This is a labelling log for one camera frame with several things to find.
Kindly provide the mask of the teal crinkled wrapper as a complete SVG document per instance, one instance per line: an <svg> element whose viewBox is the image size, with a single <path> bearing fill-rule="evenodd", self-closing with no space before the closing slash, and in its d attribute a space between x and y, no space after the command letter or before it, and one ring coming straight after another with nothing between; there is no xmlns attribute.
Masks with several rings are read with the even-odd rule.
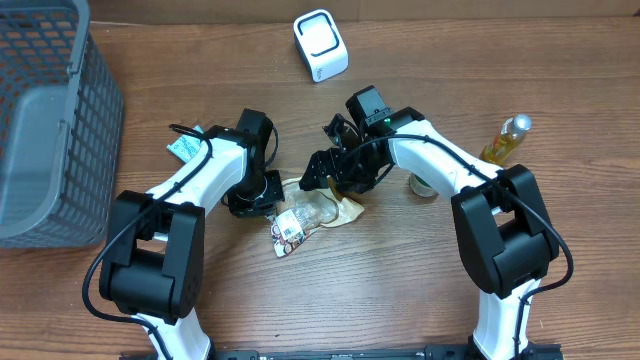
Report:
<svg viewBox="0 0 640 360"><path fill-rule="evenodd" d="M184 163L188 163L199 152L200 144L201 141L196 137L181 135L167 145L167 150Z"/></svg>

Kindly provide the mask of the green lid jar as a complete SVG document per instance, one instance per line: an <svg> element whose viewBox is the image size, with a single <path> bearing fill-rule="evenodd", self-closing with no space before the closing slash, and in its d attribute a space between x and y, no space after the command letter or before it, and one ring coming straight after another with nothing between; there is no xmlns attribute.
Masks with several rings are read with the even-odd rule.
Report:
<svg viewBox="0 0 640 360"><path fill-rule="evenodd" d="M431 198L438 195L438 192L434 188L415 174L410 175L409 186L416 195L423 198Z"/></svg>

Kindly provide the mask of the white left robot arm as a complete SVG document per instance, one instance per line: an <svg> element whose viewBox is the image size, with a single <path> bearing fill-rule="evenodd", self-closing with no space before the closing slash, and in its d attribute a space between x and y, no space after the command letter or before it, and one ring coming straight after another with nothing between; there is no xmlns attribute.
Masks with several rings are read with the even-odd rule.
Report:
<svg viewBox="0 0 640 360"><path fill-rule="evenodd" d="M101 297L120 312L106 318L142 326L154 358L212 359L213 342L195 310L203 283L205 220L219 202L238 218L275 212L284 194L265 152L277 131L265 113L251 109L233 128L171 128L198 140L200 149L164 183L116 197L105 247L87 274L99 277Z"/></svg>

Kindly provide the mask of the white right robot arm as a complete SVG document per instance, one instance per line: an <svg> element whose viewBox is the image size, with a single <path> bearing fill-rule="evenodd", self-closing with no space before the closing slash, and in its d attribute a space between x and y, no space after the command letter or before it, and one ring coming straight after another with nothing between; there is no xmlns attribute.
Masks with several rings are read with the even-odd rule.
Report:
<svg viewBox="0 0 640 360"><path fill-rule="evenodd" d="M387 106L369 86L346 102L324 131L333 147L314 153L299 186L362 194L394 166L447 198L459 256L480 290L477 325L467 343L428 345L427 359L560 359L557 344L526 335L533 295L559 254L533 174L484 162L440 135L419 111Z"/></svg>

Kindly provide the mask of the yellow oil bottle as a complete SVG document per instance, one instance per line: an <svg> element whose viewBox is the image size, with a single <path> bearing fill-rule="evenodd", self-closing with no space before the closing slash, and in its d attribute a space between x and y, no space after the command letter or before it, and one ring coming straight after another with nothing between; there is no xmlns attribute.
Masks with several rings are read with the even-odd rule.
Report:
<svg viewBox="0 0 640 360"><path fill-rule="evenodd" d="M527 133L532 128L532 119L526 114L517 114L505 121L500 132L484 147L480 159L504 165L512 152L522 144Z"/></svg>

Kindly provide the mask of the brown nut snack pouch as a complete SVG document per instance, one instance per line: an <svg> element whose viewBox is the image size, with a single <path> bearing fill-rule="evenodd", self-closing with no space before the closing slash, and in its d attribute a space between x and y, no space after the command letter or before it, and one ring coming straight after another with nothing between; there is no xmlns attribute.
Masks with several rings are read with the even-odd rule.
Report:
<svg viewBox="0 0 640 360"><path fill-rule="evenodd" d="M365 210L355 200L339 194L333 185L304 191L301 178L282 181L284 201L268 215L275 254L283 258L293 253L321 228L335 228L355 221Z"/></svg>

